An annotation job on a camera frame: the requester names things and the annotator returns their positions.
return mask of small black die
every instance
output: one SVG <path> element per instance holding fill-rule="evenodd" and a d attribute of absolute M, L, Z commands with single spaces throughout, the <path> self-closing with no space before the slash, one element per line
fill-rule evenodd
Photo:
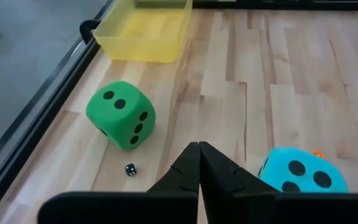
<path fill-rule="evenodd" d="M 127 172 L 127 175 L 130 177 L 136 175 L 136 169 L 134 164 L 128 164 L 127 166 L 125 166 L 125 171 Z"/>

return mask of wood grain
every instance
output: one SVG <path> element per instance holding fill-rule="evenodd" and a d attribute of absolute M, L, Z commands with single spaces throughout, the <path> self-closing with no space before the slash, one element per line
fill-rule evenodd
<path fill-rule="evenodd" d="M 131 152 L 84 115 L 116 80 L 138 86 L 157 112 Z M 319 150 L 358 192 L 358 12 L 195 10 L 175 63 L 111 61 L 100 50 L 1 201 L 0 223 L 35 223 L 60 192 L 146 191 L 190 141 L 209 141 L 253 174 L 273 147 Z M 206 223 L 202 201 L 199 216 Z"/>

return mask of plastic bin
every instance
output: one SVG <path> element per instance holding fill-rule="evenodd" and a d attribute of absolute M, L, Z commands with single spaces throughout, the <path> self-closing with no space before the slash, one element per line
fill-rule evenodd
<path fill-rule="evenodd" d="M 93 35 L 113 60 L 174 62 L 193 0 L 116 0 Z"/>

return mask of floor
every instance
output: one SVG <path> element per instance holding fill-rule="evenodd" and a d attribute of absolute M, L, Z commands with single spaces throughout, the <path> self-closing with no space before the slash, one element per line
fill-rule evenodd
<path fill-rule="evenodd" d="M 137 86 L 157 114 L 130 152 L 85 116 L 93 93 L 116 80 Z M 100 50 L 1 201 L 0 223 L 35 223 L 60 192 L 145 191 L 190 141 L 254 175 L 273 147 L 319 150 L 358 192 L 358 12 L 195 10 L 175 63 L 111 61 Z"/>
<path fill-rule="evenodd" d="M 0 137 L 106 0 L 0 0 Z"/>

